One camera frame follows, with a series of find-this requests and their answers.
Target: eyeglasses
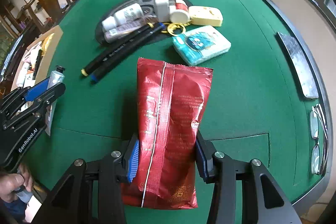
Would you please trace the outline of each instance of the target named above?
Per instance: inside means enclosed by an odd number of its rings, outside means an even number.
[[[323,154],[320,160],[320,144],[319,144],[319,121],[323,129]],[[320,104],[313,106],[310,112],[310,134],[315,140],[315,146],[311,152],[311,172],[316,175],[321,175],[325,171],[328,159],[328,134],[326,120]]]

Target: green table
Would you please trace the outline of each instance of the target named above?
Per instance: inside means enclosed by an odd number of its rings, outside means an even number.
[[[49,70],[55,65],[66,68],[67,89],[58,100],[51,138],[43,134],[26,157],[33,175],[50,189],[75,159],[101,159],[137,130],[138,57],[183,62],[172,39],[167,38],[141,48],[96,85],[82,79],[81,68],[102,51],[95,41],[96,24],[122,1],[78,0],[59,23],[64,34]],[[218,30],[232,43],[228,53],[201,64],[214,68],[200,126],[203,137],[213,140],[218,150],[233,159],[260,159],[289,200],[298,200],[321,179],[310,173],[315,142],[308,121],[311,107],[321,100],[303,99],[276,40],[278,31],[292,35],[290,27],[265,0],[190,1],[219,8],[224,20]],[[240,183],[237,185],[240,196]],[[161,224],[206,223],[212,189],[213,185],[205,185],[197,176],[199,208],[159,211],[127,206],[127,220],[146,224],[157,223],[158,219]],[[237,198],[237,223],[241,202]]]

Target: red packet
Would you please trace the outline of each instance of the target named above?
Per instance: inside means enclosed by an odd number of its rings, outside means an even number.
[[[123,187],[127,205],[197,208],[196,134],[213,70],[139,58],[137,66],[140,158],[136,177]]]

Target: blue sleeve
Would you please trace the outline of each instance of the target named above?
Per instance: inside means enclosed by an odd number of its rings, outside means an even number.
[[[21,201],[19,198],[11,203],[7,203],[3,201],[3,204],[9,211],[9,213],[13,216],[13,218],[18,222],[22,223],[22,221],[26,217],[26,208],[27,204]]]

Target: screw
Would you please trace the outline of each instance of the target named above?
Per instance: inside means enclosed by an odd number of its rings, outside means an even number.
[[[225,156],[225,154],[221,151],[215,152],[215,157],[216,158],[222,159],[222,158],[224,158],[224,156]]]
[[[119,158],[120,155],[121,155],[120,151],[113,151],[113,152],[111,153],[111,156],[112,156],[113,158]]]
[[[261,161],[258,160],[258,159],[253,159],[253,160],[252,160],[252,163],[253,163],[255,166],[260,166],[260,165],[261,165]]]
[[[84,161],[83,161],[82,159],[77,159],[77,160],[74,161],[73,164],[74,164],[75,166],[81,166],[81,165],[83,164],[83,162],[84,162]]]

